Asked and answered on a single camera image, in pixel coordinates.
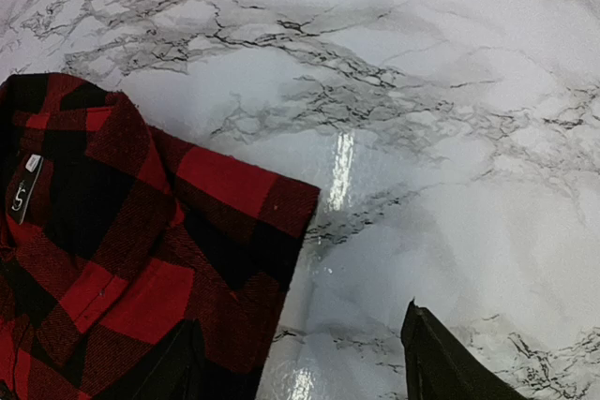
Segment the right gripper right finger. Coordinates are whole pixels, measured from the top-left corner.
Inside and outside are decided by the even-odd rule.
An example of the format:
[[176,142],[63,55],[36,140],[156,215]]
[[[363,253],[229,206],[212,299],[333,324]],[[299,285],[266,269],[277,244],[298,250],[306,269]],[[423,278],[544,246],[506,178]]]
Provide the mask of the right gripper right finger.
[[425,307],[409,302],[400,338],[407,394],[415,400],[517,400]]

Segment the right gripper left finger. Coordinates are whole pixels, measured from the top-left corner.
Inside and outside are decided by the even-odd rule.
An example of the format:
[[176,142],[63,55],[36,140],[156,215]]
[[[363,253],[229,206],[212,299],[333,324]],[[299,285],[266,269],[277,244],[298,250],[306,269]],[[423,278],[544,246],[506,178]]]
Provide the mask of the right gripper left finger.
[[204,339],[200,322],[183,320],[99,399],[199,399]]

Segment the red black plaid shirt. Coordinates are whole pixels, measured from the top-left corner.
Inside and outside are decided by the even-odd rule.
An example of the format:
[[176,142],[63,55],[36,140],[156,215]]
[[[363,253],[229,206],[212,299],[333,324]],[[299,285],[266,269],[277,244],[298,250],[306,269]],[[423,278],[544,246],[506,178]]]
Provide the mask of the red black plaid shirt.
[[200,322],[199,399],[252,399],[316,186],[148,125],[61,73],[1,87],[1,395],[99,399]]

